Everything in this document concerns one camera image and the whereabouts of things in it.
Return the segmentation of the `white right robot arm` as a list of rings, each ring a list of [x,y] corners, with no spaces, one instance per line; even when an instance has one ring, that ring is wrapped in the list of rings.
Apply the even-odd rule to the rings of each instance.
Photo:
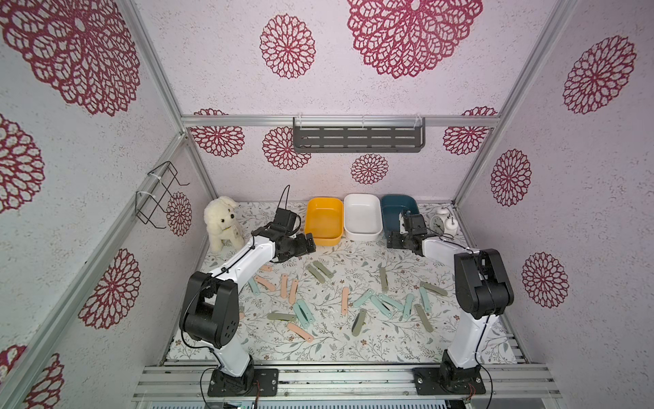
[[[439,237],[427,229],[421,214],[401,211],[400,227],[387,238],[387,247],[409,250],[453,269],[456,301],[462,311],[454,340],[444,352],[443,366],[456,370],[480,367],[480,352],[488,331],[514,302],[502,256],[495,249],[473,249]]]

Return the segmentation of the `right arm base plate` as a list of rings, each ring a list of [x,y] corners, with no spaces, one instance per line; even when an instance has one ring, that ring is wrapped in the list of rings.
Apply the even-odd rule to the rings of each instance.
[[[461,369],[450,366],[414,367],[417,395],[485,395],[480,366]]]

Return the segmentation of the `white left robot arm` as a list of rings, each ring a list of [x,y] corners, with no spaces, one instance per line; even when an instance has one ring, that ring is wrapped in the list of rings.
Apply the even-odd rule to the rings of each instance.
[[[253,366],[250,354],[235,339],[242,287],[269,262],[283,263],[316,251],[313,235],[300,233],[300,228],[298,214],[277,208],[274,219],[254,230],[245,245],[223,265],[190,277],[179,321],[182,338],[209,349],[222,374],[248,378]]]

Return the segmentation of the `dark teal storage box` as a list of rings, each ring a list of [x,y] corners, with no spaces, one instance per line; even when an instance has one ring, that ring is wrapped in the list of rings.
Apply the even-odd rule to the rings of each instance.
[[[404,194],[387,194],[381,198],[383,233],[387,239],[390,233],[400,230],[400,216],[403,211],[419,214],[417,201]]]

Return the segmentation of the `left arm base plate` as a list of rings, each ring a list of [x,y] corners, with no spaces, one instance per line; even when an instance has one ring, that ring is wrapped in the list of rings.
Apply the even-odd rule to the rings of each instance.
[[[273,397],[278,393],[277,369],[247,369],[241,377],[214,370],[209,380],[208,397]]]

